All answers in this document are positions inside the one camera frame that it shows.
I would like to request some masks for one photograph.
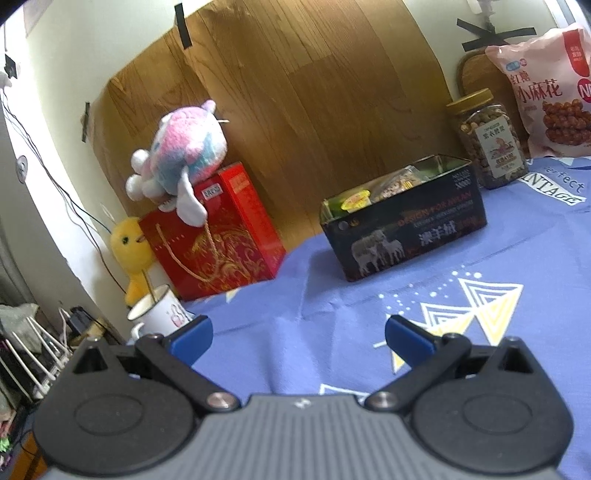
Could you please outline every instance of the wood grain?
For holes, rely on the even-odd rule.
[[[322,199],[431,153],[462,154],[441,68],[402,0],[213,0],[186,21],[192,47],[173,28],[93,112],[95,152],[129,213],[154,208],[121,195],[133,150],[167,110],[206,98],[229,120],[226,162],[245,164],[288,249],[321,231]]]

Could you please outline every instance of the nut snack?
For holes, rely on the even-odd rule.
[[[511,119],[489,89],[450,103],[447,110],[483,187],[502,187],[528,172]]]

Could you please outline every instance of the snack package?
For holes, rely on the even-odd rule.
[[[591,155],[591,36],[583,27],[553,28],[486,55],[513,85],[532,158]]]
[[[427,176],[412,165],[404,167],[384,180],[371,195],[371,202],[376,203],[398,193],[410,190],[428,180]]]

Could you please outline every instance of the pink and blue plush toy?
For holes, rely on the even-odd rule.
[[[127,179],[130,199],[145,197],[160,204],[160,210],[176,208],[183,222],[203,226],[207,210],[197,200],[193,186],[207,180],[220,166],[228,144],[213,116],[216,104],[208,100],[201,107],[180,108],[160,121],[154,143],[131,157],[135,175]]]

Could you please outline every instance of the gold rope handle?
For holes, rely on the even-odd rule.
[[[220,264],[222,263],[222,261],[220,260],[219,254],[217,253],[216,245],[215,245],[215,243],[213,243],[212,234],[209,231],[209,224],[207,222],[205,222],[205,233],[207,234],[207,239],[209,240],[209,244],[212,247],[213,256],[216,259],[215,270],[214,270],[213,275],[210,278],[200,277],[195,272],[193,272],[190,268],[187,268],[185,265],[183,265],[183,263],[177,258],[177,256],[174,255],[173,249],[170,248],[170,245],[168,244],[167,240],[165,239],[164,234],[162,233],[162,229],[160,228],[160,224],[159,223],[156,224],[156,231],[158,232],[158,235],[160,236],[160,239],[164,243],[164,246],[166,247],[166,250],[168,251],[168,254],[172,257],[172,259],[177,263],[177,265],[179,267],[181,267],[185,272],[187,272],[193,278],[195,278],[195,279],[197,279],[199,281],[202,281],[204,283],[210,283],[212,280],[215,280],[218,277],[219,267],[220,267]]]

